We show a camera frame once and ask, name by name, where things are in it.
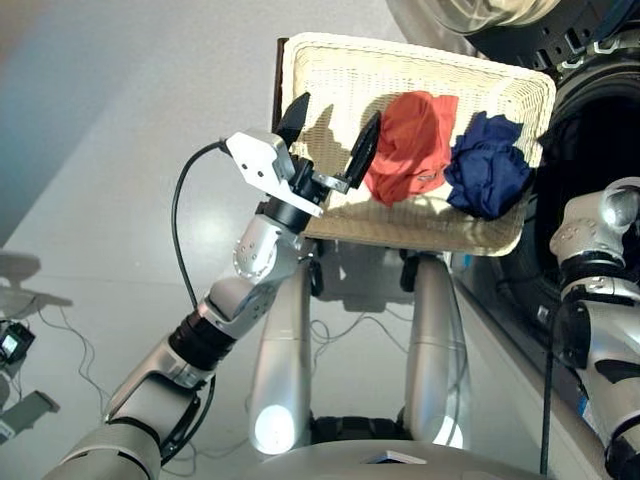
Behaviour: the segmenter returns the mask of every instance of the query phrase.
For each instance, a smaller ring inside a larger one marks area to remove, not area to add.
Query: orange garment
[[[364,178],[387,206],[444,183],[458,97],[428,92],[400,95],[382,114],[376,156]]]

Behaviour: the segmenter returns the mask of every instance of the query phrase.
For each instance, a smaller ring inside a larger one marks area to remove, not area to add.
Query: washing machine
[[[424,6],[491,60],[544,71],[557,87],[543,158],[520,243],[500,258],[473,258],[462,284],[543,372],[550,319],[560,304],[549,240],[573,197],[640,175],[640,2],[452,0]],[[640,225],[624,238],[627,273],[640,278]],[[576,410],[575,375],[556,369],[556,392]]]

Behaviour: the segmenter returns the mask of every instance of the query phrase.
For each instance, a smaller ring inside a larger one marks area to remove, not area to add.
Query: blue cloth
[[[531,176],[523,153],[513,146],[521,131],[521,123],[504,115],[487,118],[487,112],[478,113],[451,151],[451,164],[444,171],[453,187],[447,201],[486,220],[513,206]]]

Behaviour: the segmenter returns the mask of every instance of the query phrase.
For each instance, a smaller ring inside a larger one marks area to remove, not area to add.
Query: white wicker basket
[[[516,146],[537,167],[542,151],[536,139],[548,126],[555,98],[553,81],[539,72],[415,45],[320,33],[289,39],[282,75],[283,111],[297,96],[311,94],[295,152],[332,175],[344,170],[371,114],[414,90],[459,97],[452,145],[479,111],[523,123]],[[495,256],[516,246],[528,195],[503,217],[485,221],[451,207],[446,202],[450,190],[444,185],[388,208],[371,199],[363,182],[347,196],[332,194],[324,216],[312,219],[305,235]]]

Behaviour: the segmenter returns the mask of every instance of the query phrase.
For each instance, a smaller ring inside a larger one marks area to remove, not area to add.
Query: gray floor
[[[11,122],[14,132],[2,130],[13,135],[6,161],[58,172],[5,248],[40,258],[42,270],[26,286],[73,302],[65,313],[95,345],[92,374],[107,391],[189,311],[168,222],[183,162],[220,136],[269,126],[275,41],[303,31],[404,41],[382,0],[61,1],[38,7],[4,52],[0,115],[3,129]],[[220,155],[192,172],[180,230],[185,261],[203,292],[229,263],[261,195]],[[410,306],[391,306],[410,316]],[[357,315],[339,301],[312,308],[335,333]],[[55,307],[42,313],[62,322]],[[406,343],[407,322],[375,315]],[[98,418],[98,396],[76,373],[82,344],[37,316],[30,323],[37,339],[23,389],[43,390],[61,410],[0,448],[6,480],[42,476]],[[198,457],[193,478],[230,478],[259,461],[247,444],[222,456],[246,435],[244,401],[259,333],[220,368],[214,406],[194,441],[209,456]],[[320,359],[314,412],[394,417],[404,359],[373,323],[362,325]],[[384,389],[376,386],[381,378]],[[491,448],[491,421],[509,409],[495,403],[498,393],[486,394],[493,403],[479,450],[535,465],[530,439],[517,433],[506,449]],[[505,420],[505,428],[511,423]],[[170,465],[183,473],[190,467]]]

